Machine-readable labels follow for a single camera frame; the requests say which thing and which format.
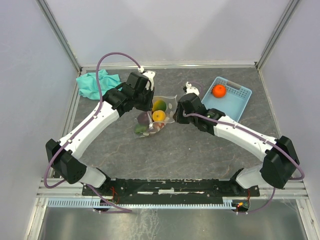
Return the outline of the teal crumpled cloth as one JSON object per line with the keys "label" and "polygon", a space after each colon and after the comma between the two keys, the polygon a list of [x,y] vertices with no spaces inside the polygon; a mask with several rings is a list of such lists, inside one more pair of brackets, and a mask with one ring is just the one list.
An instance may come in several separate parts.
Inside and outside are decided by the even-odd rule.
{"label": "teal crumpled cloth", "polygon": [[[109,74],[105,69],[98,71],[99,85],[102,95],[122,82],[118,74]],[[78,94],[90,100],[99,100],[100,93],[95,72],[88,72],[76,78]]]}

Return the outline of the clear dotted zip bag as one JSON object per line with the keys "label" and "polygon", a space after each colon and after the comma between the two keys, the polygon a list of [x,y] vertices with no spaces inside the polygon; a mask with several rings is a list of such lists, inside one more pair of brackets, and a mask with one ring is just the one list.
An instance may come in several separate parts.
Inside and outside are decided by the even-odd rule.
{"label": "clear dotted zip bag", "polygon": [[177,106],[177,95],[154,96],[151,110],[143,111],[136,117],[134,134],[138,138],[149,137],[161,131],[166,125],[174,123]]}

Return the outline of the red strawberry pear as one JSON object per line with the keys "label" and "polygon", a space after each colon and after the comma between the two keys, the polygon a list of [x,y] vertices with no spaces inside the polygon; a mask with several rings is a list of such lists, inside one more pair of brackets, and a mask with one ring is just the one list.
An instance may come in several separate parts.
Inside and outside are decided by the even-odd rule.
{"label": "red strawberry pear", "polygon": [[159,132],[167,123],[166,122],[153,122],[153,130]]}

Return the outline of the light blue plastic basket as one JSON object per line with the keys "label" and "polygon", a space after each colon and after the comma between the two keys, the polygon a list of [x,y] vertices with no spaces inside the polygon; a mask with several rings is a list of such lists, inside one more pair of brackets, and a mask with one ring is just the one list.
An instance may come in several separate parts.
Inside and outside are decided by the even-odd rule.
{"label": "light blue plastic basket", "polygon": [[[212,89],[216,85],[223,85],[226,88],[226,95],[222,98],[216,98],[212,94]],[[235,82],[217,76],[201,102],[207,109],[217,109],[224,112],[234,121],[238,122],[249,102],[252,95],[252,90],[239,85]]]}

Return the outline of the aluminium frame rail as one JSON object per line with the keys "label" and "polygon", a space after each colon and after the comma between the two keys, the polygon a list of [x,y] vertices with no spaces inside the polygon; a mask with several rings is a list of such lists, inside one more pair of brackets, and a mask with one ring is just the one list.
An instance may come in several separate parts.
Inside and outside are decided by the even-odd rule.
{"label": "aluminium frame rail", "polygon": [[[261,184],[258,186],[260,196],[251,197],[254,200],[267,200],[273,192],[273,188],[268,184]],[[37,198],[85,198],[82,196],[83,185],[79,182],[69,184],[63,182],[54,188],[46,188],[44,181],[40,181],[36,197]],[[275,191],[275,200],[286,199],[308,199],[308,193],[303,181],[289,181],[283,189]]]}

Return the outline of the green orange mango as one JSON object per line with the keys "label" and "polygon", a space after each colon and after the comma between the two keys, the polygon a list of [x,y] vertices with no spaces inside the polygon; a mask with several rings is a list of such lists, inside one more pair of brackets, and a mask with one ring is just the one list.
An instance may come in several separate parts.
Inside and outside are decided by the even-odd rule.
{"label": "green orange mango", "polygon": [[148,130],[148,125],[136,124],[134,127],[135,134],[143,134]]}

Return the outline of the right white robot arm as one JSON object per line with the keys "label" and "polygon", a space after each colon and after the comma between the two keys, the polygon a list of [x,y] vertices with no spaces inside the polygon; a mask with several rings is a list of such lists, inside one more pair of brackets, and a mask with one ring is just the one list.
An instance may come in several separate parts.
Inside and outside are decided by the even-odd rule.
{"label": "right white robot arm", "polygon": [[193,124],[201,132],[228,140],[261,161],[260,165],[240,169],[234,174],[229,189],[236,196],[262,184],[282,189],[294,172],[300,169],[290,138],[264,135],[239,124],[222,111],[207,109],[195,93],[180,98],[174,119],[179,124]]}

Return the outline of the orange tangerine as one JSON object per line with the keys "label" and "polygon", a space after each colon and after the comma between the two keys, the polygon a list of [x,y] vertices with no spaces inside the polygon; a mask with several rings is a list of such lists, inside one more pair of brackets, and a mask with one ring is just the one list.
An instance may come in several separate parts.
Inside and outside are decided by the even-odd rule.
{"label": "orange tangerine", "polygon": [[212,95],[215,98],[223,98],[227,94],[227,89],[222,84],[217,84],[212,88]]}

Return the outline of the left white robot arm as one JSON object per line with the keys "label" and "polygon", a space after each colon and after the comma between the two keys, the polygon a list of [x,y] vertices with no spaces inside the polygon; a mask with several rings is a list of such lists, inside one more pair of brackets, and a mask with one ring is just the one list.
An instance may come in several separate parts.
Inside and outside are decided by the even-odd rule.
{"label": "left white robot arm", "polygon": [[69,184],[89,184],[99,195],[111,189],[108,177],[101,170],[80,161],[87,147],[110,124],[133,108],[147,112],[154,97],[154,71],[130,73],[126,82],[108,90],[102,103],[69,134],[55,141],[50,139],[45,149],[50,167]]}

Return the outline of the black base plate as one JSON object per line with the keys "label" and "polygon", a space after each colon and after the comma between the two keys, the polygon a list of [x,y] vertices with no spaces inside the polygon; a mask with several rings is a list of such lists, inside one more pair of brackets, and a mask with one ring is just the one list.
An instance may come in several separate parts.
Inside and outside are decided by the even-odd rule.
{"label": "black base plate", "polygon": [[118,204],[221,204],[224,197],[259,197],[257,185],[242,188],[234,179],[123,179],[116,178],[82,195],[111,197]]}

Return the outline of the dark purple avocado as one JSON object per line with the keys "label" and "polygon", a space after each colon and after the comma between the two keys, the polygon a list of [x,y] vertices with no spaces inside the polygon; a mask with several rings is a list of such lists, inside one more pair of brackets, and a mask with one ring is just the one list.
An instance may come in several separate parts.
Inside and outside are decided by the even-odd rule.
{"label": "dark purple avocado", "polygon": [[148,126],[150,124],[150,116],[148,112],[142,112],[137,117],[137,122],[140,125]]}

